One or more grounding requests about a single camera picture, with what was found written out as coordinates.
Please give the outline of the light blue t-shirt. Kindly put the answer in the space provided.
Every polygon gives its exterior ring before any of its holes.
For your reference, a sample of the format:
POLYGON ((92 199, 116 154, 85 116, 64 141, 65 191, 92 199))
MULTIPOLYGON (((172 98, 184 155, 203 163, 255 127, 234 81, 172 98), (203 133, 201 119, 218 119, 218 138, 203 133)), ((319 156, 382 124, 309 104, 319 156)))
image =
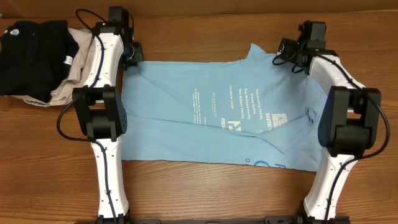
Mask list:
POLYGON ((124 73, 125 161, 318 169, 326 94, 252 45, 234 62, 141 62, 124 73))

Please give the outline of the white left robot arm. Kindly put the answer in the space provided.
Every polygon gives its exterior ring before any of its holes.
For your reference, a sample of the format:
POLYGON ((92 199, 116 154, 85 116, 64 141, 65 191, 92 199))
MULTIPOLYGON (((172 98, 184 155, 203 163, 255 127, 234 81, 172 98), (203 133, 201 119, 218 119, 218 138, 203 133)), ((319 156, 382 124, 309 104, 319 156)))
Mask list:
POLYGON ((123 184, 122 135, 127 114, 116 88, 119 67, 134 56, 131 28, 122 22, 97 22, 95 51, 87 80, 73 90, 73 104, 82 133, 95 155, 99 186, 97 223, 129 223, 123 184))

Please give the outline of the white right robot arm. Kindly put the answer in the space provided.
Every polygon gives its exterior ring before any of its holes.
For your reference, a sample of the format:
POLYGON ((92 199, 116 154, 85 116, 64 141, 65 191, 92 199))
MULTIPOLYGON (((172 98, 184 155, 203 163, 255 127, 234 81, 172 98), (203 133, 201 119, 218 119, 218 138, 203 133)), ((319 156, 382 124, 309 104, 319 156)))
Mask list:
POLYGON ((349 223, 336 216, 336 206, 353 166, 373 147, 381 110, 381 93, 357 82, 325 49, 322 40, 282 39, 272 63, 293 63, 318 82, 327 99, 318 126, 321 164, 312 188, 295 216, 267 217, 265 223, 349 223))

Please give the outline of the beige folded garment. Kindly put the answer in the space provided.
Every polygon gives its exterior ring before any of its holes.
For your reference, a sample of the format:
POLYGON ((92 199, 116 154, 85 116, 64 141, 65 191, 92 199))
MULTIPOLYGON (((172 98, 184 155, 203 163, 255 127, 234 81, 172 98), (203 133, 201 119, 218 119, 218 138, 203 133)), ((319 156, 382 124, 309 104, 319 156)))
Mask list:
POLYGON ((14 95, 15 98, 22 99, 28 104, 42 107, 67 105, 71 102, 73 89, 82 87, 89 76, 95 52, 95 44, 89 32, 72 28, 68 30, 78 44, 79 49, 73 58, 69 75, 51 92, 51 100, 48 103, 44 103, 31 96, 14 95))

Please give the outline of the black folded garment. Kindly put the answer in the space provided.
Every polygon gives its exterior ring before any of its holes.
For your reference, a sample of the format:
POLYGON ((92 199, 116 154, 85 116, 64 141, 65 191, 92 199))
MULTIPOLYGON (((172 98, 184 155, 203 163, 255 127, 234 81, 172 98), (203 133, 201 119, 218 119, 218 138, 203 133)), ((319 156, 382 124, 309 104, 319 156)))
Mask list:
POLYGON ((78 49, 65 20, 15 22, 1 36, 1 94, 48 103, 78 49))

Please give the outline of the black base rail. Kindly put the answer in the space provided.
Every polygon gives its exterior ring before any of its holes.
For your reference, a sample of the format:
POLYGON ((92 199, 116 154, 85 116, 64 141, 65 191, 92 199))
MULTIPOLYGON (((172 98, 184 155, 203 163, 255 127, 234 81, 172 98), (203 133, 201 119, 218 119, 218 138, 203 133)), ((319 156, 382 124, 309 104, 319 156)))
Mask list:
POLYGON ((220 219, 220 220, 159 220, 159 219, 131 219, 129 216, 119 216, 114 218, 98 217, 95 221, 78 222, 81 224, 350 224, 349 217, 339 217, 329 221, 315 220, 297 216, 268 216, 255 219, 220 219))

